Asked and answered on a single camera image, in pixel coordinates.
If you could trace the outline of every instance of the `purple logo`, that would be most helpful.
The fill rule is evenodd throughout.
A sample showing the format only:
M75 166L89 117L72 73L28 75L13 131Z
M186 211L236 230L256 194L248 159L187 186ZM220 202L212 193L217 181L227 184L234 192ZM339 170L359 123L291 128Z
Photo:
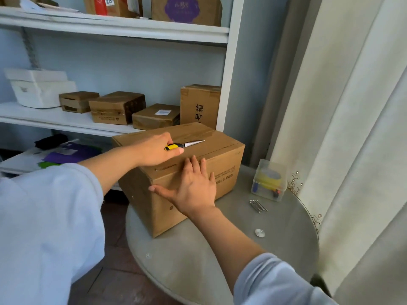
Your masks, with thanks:
M171 20L190 24L199 15L199 4L197 0L168 0L164 10Z

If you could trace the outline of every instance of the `light blue shirt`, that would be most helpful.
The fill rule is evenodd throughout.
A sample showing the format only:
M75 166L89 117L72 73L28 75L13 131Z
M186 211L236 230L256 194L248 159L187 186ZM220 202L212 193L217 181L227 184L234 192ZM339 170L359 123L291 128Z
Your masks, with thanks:
M70 286L104 256L97 178L77 164L0 179L0 304L67 304ZM272 254L251 261L235 304L333 304Z

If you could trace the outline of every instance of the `round table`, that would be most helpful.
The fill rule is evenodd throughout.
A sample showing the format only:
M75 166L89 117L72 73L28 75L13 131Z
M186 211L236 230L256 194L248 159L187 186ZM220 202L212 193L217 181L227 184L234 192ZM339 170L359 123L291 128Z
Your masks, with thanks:
M250 192L256 170L241 166L234 189L216 201L222 213L265 250L288 262L309 281L316 271L319 246L312 219L287 190L275 202ZM249 204L256 199L268 211ZM265 237L256 236L262 229ZM130 250L145 272L164 292L184 304L233 305L225 277L205 238L186 219L153 239L131 205L126 214Z

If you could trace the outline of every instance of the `white shelf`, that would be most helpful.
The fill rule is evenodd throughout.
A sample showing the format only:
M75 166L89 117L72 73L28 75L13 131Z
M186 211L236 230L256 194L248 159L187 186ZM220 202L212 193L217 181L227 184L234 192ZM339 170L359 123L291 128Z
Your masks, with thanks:
M0 172L20 175L40 170L41 168L38 167L38 163L53 150L43 151L38 148L31 148L24 153L0 162ZM113 185L112 189L121 190L118 183Z
M120 134L140 132L130 125L94 123L90 112L73 113L61 107L36 109L21 106L18 102L0 104L0 122L27 125L73 133L112 137Z
M229 28L176 22L89 15L56 11L23 11L0 6L0 25L99 34L226 44Z

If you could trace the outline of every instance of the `floor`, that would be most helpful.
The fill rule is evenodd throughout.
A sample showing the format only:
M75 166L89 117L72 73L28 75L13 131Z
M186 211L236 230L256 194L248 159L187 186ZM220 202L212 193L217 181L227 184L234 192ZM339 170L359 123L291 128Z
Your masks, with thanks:
M104 203L105 257L71 287L69 305L179 305L141 271L127 246L127 205Z

